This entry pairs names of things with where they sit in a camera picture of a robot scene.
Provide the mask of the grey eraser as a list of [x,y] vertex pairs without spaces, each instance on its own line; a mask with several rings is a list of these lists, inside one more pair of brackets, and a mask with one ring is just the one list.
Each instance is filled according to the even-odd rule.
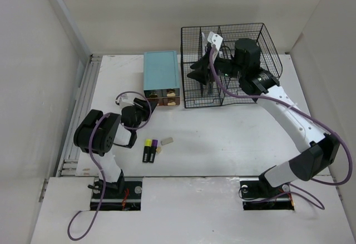
[[173,138],[172,137],[168,137],[168,138],[164,138],[164,139],[162,139],[161,140],[161,145],[167,145],[167,144],[169,144],[169,143],[173,143]]

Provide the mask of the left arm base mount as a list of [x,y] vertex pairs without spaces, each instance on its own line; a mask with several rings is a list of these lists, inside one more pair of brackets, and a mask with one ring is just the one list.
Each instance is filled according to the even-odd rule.
[[[90,210],[95,211],[101,198],[102,182],[95,178],[88,188],[92,190]],[[126,177],[122,192],[106,188],[100,211],[140,211],[142,190],[143,178]]]

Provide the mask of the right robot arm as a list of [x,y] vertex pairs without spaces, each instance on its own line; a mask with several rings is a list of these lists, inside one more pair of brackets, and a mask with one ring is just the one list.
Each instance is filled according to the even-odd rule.
[[295,180],[309,181],[333,163],[340,146],[337,136],[324,129],[303,113],[285,93],[279,80],[260,65],[261,49],[250,38],[240,38],[234,54],[229,59],[220,57],[222,36],[210,32],[206,53],[192,66],[187,76],[202,84],[215,82],[229,96],[239,96],[228,91],[220,75],[238,78],[242,99],[252,99],[265,109],[293,140],[298,156],[273,166],[263,172],[256,182],[258,197],[267,198],[278,187]]

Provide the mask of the teal drawer box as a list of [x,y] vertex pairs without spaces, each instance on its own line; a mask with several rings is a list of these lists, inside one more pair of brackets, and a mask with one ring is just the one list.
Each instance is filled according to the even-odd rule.
[[159,106],[180,104],[180,72],[176,51],[144,53],[144,94]]

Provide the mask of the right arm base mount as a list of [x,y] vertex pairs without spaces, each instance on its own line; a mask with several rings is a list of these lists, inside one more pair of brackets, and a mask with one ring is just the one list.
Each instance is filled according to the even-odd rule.
[[244,211],[294,210],[288,184],[270,187],[257,177],[241,178],[239,184],[238,194]]

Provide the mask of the white paper sheets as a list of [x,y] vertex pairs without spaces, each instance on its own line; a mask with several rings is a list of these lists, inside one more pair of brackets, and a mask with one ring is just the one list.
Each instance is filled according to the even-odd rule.
[[209,42],[209,33],[201,32],[202,56],[210,53],[211,47]]

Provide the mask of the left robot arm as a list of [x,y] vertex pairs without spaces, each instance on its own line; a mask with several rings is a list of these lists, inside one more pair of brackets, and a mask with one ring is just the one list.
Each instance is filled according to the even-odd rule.
[[157,102],[135,98],[132,103],[120,103],[119,106],[120,114],[90,110],[73,137],[74,145],[83,153],[88,153],[99,169],[98,189],[104,188],[114,198],[124,193],[125,178],[111,148],[132,148],[137,140],[138,128],[149,121]]

